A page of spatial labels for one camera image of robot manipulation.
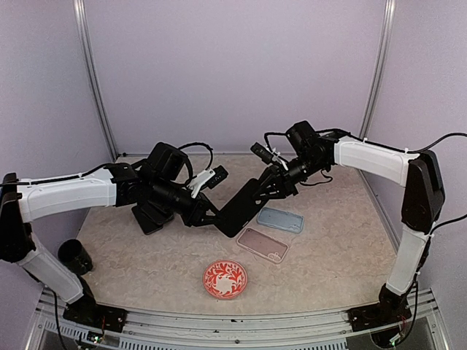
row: black cup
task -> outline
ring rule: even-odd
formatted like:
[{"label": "black cup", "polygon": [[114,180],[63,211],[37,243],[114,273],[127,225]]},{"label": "black cup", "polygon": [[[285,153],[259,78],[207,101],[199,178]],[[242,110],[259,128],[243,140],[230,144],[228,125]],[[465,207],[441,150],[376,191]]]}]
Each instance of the black cup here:
[{"label": "black cup", "polygon": [[58,259],[72,273],[82,276],[93,269],[93,261],[77,239],[69,239],[58,249]]}]

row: white wall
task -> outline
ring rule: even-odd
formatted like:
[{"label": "white wall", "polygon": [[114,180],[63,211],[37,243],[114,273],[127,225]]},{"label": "white wall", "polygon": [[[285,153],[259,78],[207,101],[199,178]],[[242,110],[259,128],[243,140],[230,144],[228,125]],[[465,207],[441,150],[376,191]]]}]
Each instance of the white wall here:
[{"label": "white wall", "polygon": [[[452,131],[467,132],[467,2],[398,1],[382,89],[369,138],[417,149]],[[447,201],[441,221],[467,212],[467,139],[448,139],[439,157]],[[393,225],[401,227],[403,190],[368,177]],[[436,234],[422,270],[432,287],[454,349],[467,330],[467,222]]]},{"label": "white wall", "polygon": [[384,0],[87,1],[119,152],[157,141],[247,152],[303,119],[358,132],[384,10]]},{"label": "white wall", "polygon": [[[0,1],[0,177],[46,177],[109,161],[82,59],[72,1]],[[85,211],[38,220],[54,254]],[[24,347],[42,288],[0,261],[0,349]]]}]

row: pink phone case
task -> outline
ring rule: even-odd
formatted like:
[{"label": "pink phone case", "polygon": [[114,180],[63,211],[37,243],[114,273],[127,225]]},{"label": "pink phone case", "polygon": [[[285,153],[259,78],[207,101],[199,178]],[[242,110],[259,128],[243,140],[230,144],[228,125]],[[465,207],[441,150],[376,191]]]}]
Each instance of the pink phone case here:
[{"label": "pink phone case", "polygon": [[236,243],[253,254],[263,257],[274,264],[280,264],[289,250],[289,246],[285,243],[266,236],[265,234],[247,228],[237,238]]}]

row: vertical aluminum profile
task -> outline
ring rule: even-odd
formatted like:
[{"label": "vertical aluminum profile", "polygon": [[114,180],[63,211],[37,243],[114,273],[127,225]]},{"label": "vertical aluminum profile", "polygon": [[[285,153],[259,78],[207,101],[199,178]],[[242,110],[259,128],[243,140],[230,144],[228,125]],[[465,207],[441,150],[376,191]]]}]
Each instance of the vertical aluminum profile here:
[{"label": "vertical aluminum profile", "polygon": [[73,0],[74,14],[78,25],[78,32],[80,34],[80,41],[85,56],[86,69],[88,70],[89,82],[93,92],[94,102],[96,104],[99,122],[104,132],[104,138],[107,143],[107,149],[109,150],[112,161],[116,161],[118,158],[118,151],[115,143],[112,130],[110,129],[109,120],[104,108],[104,102],[102,101],[102,94],[99,88],[99,82],[96,75],[96,67],[94,65],[93,52],[90,46],[88,23],[86,21],[86,11],[84,0]]},{"label": "vertical aluminum profile", "polygon": [[360,129],[360,137],[367,137],[373,119],[374,108],[377,104],[379,88],[381,86],[382,75],[385,69],[387,51],[391,31],[393,29],[395,0],[386,0],[385,17],[382,24],[381,39],[379,40],[379,50],[377,56],[377,64],[374,70],[373,81],[371,82],[370,96],[365,108],[362,128]]}]

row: red and white plate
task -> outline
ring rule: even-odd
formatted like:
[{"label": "red and white plate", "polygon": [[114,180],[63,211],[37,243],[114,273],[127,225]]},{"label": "red and white plate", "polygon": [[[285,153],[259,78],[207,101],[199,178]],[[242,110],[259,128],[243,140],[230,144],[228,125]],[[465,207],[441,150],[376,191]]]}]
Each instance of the red and white plate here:
[{"label": "red and white plate", "polygon": [[247,272],[236,261],[214,261],[204,271],[203,285],[207,292],[218,299],[232,299],[247,286]]}]

